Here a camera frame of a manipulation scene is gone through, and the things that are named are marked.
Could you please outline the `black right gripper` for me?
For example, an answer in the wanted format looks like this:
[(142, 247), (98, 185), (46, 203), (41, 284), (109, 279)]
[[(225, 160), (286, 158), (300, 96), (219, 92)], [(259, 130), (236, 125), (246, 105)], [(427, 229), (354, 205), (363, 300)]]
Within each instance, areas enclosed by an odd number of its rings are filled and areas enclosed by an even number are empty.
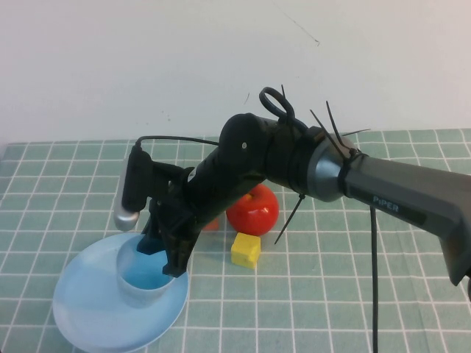
[(136, 250), (166, 251), (163, 274), (180, 277), (202, 229), (255, 187), (255, 158), (246, 153), (212, 153), (196, 168), (179, 171), (164, 195), (152, 198), (145, 235)]

